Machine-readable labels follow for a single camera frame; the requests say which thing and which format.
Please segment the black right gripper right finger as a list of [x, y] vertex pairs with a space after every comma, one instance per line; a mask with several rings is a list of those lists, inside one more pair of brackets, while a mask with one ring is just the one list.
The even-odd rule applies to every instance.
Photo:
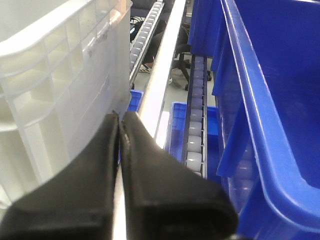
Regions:
[[120, 123], [120, 146], [130, 240], [225, 240], [236, 232], [223, 188], [160, 148], [134, 111]]

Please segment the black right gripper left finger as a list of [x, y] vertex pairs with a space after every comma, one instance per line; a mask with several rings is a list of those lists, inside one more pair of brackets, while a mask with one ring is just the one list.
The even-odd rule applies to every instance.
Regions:
[[67, 167], [9, 207], [1, 239], [110, 240], [118, 137], [119, 117], [108, 114]]

